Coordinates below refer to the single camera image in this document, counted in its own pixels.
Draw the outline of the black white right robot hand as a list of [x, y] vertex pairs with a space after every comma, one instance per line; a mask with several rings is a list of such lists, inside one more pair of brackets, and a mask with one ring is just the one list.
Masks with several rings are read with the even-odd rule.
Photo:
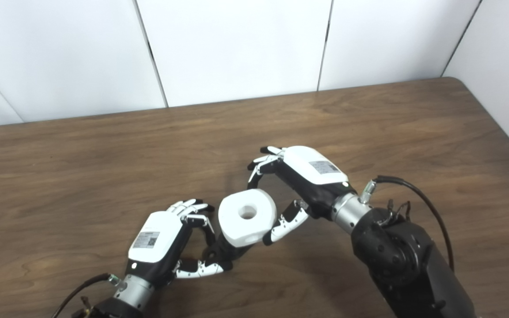
[[309, 217], [335, 222], [351, 233], [370, 210], [369, 205], [360, 201], [347, 175], [319, 151], [306, 146], [267, 146], [260, 151], [263, 157], [254, 159], [247, 167], [251, 172], [248, 189], [256, 189], [264, 175], [274, 174], [299, 196], [263, 236], [266, 246], [284, 238]]

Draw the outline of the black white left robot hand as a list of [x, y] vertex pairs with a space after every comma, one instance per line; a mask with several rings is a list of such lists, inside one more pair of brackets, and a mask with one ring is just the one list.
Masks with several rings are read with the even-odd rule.
[[214, 207], [201, 199], [190, 199], [151, 213], [129, 248], [126, 276], [137, 276], [159, 290], [176, 278], [200, 278], [232, 270], [228, 260], [182, 258], [194, 229], [204, 232], [207, 244], [216, 242], [207, 215], [213, 211]]

